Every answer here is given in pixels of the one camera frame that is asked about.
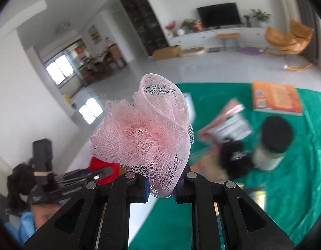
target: ceiling light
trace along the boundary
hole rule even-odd
[[[70,22],[67,22],[65,24],[61,24],[55,31],[56,34],[60,34],[63,31],[67,30],[70,27]]]

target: pink mesh bath sponge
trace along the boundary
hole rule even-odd
[[[153,196],[168,197],[193,142],[184,96],[166,78],[147,74],[133,98],[106,103],[104,123],[91,136],[93,155],[144,175]]]

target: television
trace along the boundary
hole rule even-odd
[[[205,28],[241,24],[236,3],[204,6],[197,11]]]

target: hand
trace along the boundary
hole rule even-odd
[[[60,204],[38,204],[33,205],[34,221],[37,229],[46,223],[48,215],[55,214],[61,208]]]

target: orange book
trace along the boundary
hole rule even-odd
[[[294,86],[255,81],[252,89],[254,111],[302,116],[302,105]]]

